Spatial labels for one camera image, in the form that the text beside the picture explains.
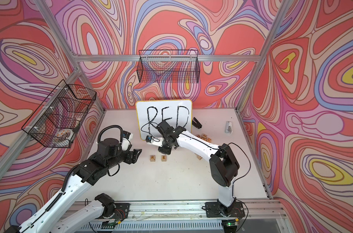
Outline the wooden block letter R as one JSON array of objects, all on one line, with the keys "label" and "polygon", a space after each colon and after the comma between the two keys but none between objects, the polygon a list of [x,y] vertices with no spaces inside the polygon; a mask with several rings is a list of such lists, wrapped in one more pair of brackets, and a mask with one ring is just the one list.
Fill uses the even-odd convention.
[{"label": "wooden block letter R", "polygon": [[151,155],[150,156],[150,161],[151,162],[155,162],[156,161],[156,156],[155,155]]}]

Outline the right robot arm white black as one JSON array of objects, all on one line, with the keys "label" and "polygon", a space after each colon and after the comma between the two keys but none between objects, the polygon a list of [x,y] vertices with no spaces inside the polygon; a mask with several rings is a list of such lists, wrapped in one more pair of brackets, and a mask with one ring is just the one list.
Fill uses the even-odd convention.
[{"label": "right robot arm white black", "polygon": [[146,142],[157,146],[158,151],[165,155],[170,155],[172,149],[181,147],[209,162],[211,176],[219,185],[219,207],[225,210],[233,208],[236,202],[234,183],[245,176],[237,177],[240,165],[230,146],[237,146],[242,153],[245,153],[244,150],[233,142],[216,145],[204,141],[182,126],[172,127],[165,120],[153,127],[161,137],[149,135]]}]

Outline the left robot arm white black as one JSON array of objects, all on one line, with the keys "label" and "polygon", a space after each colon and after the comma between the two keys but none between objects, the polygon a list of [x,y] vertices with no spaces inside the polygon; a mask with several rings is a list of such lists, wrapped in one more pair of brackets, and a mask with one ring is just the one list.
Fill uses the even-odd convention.
[{"label": "left robot arm white black", "polygon": [[12,225],[8,233],[74,233],[90,221],[103,217],[124,220],[127,215],[107,194],[99,194],[87,206],[69,217],[66,211],[109,170],[121,163],[137,162],[141,149],[132,149],[133,135],[118,125],[105,127],[98,134],[97,151],[74,166],[66,175],[62,188],[40,210],[21,225]]}]

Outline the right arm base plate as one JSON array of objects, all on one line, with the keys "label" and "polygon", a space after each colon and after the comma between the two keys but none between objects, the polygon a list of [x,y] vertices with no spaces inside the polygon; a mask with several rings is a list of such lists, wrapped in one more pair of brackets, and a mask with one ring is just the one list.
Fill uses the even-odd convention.
[{"label": "right arm base plate", "polygon": [[241,219],[245,217],[245,210],[242,202],[233,202],[231,206],[226,207],[220,202],[206,202],[202,209],[205,210],[208,218],[215,217],[236,217]]}]

